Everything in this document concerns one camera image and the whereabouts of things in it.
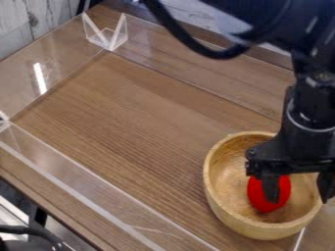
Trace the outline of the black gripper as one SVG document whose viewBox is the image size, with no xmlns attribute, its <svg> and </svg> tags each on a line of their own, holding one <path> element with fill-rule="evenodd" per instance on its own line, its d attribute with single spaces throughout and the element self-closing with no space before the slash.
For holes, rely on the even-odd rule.
<svg viewBox="0 0 335 251">
<path fill-rule="evenodd" d="M 246 174 L 261 177 L 269 202 L 279 203 L 279 175 L 318 173 L 322 203 L 335 196 L 335 128 L 327 131 L 301 127 L 291 116 L 294 89 L 287 88 L 282 127 L 266 142 L 246 150 Z"/>
</svg>

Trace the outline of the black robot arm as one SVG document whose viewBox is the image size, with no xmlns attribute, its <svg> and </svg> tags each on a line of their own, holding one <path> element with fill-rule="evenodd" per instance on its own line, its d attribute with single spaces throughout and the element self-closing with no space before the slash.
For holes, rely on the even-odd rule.
<svg viewBox="0 0 335 251">
<path fill-rule="evenodd" d="M 279 201 L 283 175 L 317 173 L 321 198 L 335 197 L 335 0 L 209 0 L 246 29 L 238 42 L 267 42 L 293 57 L 297 82 L 286 92 L 282 126 L 246 152 L 247 173 Z"/>
</svg>

